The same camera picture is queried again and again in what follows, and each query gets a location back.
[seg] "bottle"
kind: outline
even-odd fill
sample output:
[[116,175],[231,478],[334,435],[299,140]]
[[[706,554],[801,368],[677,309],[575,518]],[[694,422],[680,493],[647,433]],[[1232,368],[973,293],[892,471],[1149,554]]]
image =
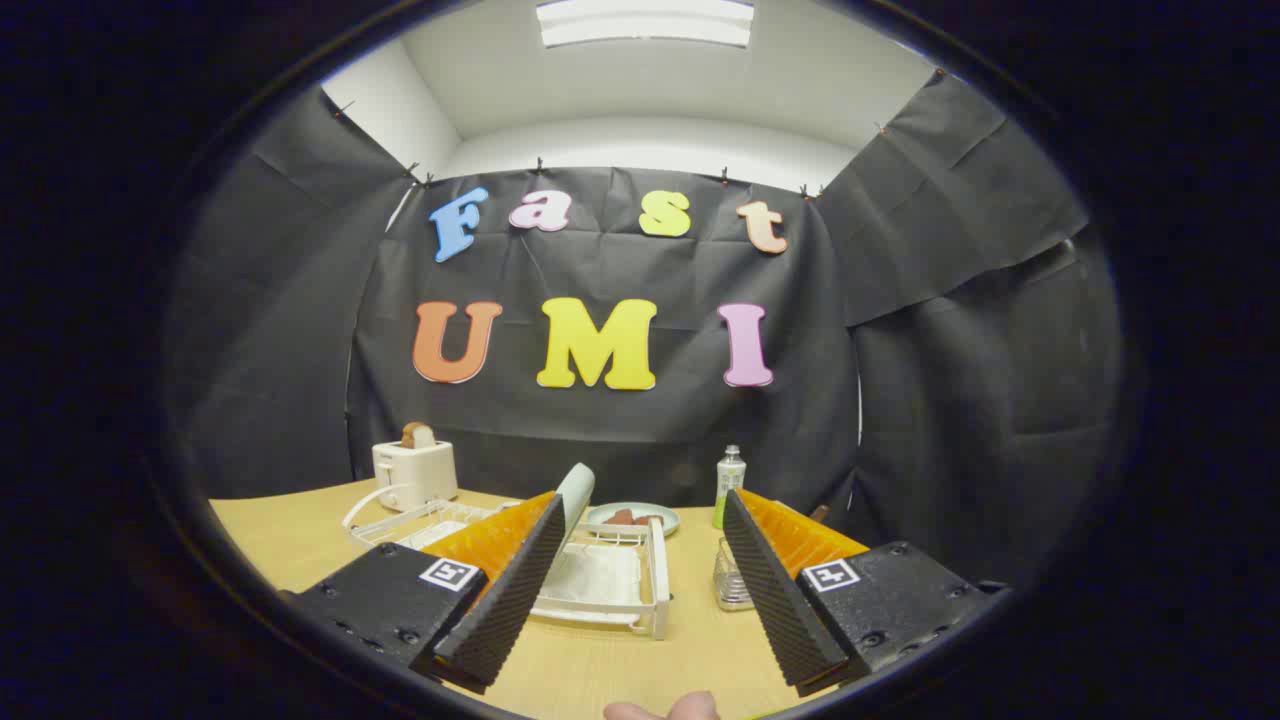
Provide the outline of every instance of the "bottle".
[[712,525],[724,529],[724,498],[728,497],[730,488],[742,487],[746,477],[746,462],[737,456],[737,446],[731,445],[724,448],[724,459],[716,464],[716,514],[712,515]]

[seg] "human hand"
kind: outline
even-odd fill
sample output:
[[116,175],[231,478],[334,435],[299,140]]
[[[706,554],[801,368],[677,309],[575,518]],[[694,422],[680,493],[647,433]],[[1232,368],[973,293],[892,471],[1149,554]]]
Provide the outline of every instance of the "human hand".
[[698,691],[677,700],[666,719],[631,702],[611,702],[604,706],[604,720],[719,720],[719,714],[712,693]]

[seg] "blue letter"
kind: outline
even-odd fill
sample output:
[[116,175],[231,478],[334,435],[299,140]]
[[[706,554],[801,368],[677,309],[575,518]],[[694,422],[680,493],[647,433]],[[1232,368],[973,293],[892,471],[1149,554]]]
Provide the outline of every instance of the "blue letter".
[[454,197],[448,205],[440,205],[428,217],[435,223],[435,236],[440,240],[440,250],[435,254],[436,263],[443,263],[471,247],[476,238],[462,228],[475,229],[480,222],[480,209],[474,204],[484,202],[488,197],[489,191],[477,187],[462,197]]

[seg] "white dish rack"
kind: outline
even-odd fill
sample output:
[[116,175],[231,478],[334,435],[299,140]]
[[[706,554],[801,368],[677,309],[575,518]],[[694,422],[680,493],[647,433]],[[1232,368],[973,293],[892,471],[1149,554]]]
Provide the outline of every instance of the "white dish rack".
[[[369,525],[353,525],[352,519],[360,509],[379,495],[380,491],[375,491],[365,496],[342,521],[348,539],[361,551],[383,542],[421,550],[498,512],[448,500],[431,500],[421,507]],[[667,543],[658,519],[650,519],[646,525],[579,523],[547,573],[547,582],[531,614],[625,625],[660,641],[667,632],[669,602]]]

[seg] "black curtain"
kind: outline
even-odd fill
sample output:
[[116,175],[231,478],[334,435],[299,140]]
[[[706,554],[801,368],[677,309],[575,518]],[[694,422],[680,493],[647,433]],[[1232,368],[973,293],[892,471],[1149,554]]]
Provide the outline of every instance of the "black curtain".
[[[428,215],[475,187],[475,245],[436,263]],[[558,232],[521,231],[508,214],[526,192],[559,190],[573,205]],[[692,227],[653,237],[639,227],[641,197],[682,192]],[[790,247],[753,246],[736,208],[762,200],[783,222]],[[596,474],[593,502],[710,505],[716,462],[736,443],[748,487],[797,509],[828,501],[852,469],[856,365],[838,300],[842,278],[810,200],[794,191],[659,170],[548,169],[453,178],[417,190],[378,249],[352,356],[352,457],[371,475],[370,445],[399,438],[424,420],[456,446],[462,487],[524,497],[556,487],[575,462]],[[549,320],[541,304],[579,297],[602,327],[625,299],[650,300],[650,391],[613,391],[600,380],[540,387]],[[412,366],[416,309],[458,306],[444,356],[462,355],[470,302],[495,301],[484,369],[461,384],[431,383]],[[764,359],[774,380],[728,387],[728,332],[717,307],[762,305]],[[838,507],[844,510],[844,503]]]
[[351,482],[356,304],[410,187],[317,88],[264,128],[200,208],[164,325],[178,452],[210,497]]
[[1085,210],[1016,123],[942,73],[818,206],[861,372],[842,529],[1029,579],[1114,429],[1119,320]]

